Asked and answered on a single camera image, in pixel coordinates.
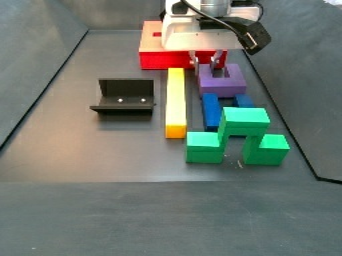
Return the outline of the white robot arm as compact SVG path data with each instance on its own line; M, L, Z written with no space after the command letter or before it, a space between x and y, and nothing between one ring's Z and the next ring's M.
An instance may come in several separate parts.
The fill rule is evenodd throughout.
M215 69L224 50L244 49L255 54L263 48L259 7L232 7L232 0L165 0L161 18L161 46L186 51L199 69L196 51L213 51Z

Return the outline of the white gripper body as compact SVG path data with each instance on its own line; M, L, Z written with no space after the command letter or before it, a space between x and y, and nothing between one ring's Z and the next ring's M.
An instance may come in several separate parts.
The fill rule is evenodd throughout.
M259 21L261 7L233 0L165 0L161 19L161 46L166 50L243 49L235 34L223 29L200 30L199 19L239 17Z

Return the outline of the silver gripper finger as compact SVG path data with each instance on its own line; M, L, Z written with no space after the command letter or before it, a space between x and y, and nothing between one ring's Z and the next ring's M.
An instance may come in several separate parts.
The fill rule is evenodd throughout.
M194 76L197 76L199 59L196 57L196 52L193 50L189 50L188 55L189 55L189 64L193 66Z
M221 66L221 63L220 63L221 54L223 54L223 51L216 50L213 55L209 58L209 68L212 70L215 70L216 68L219 68Z

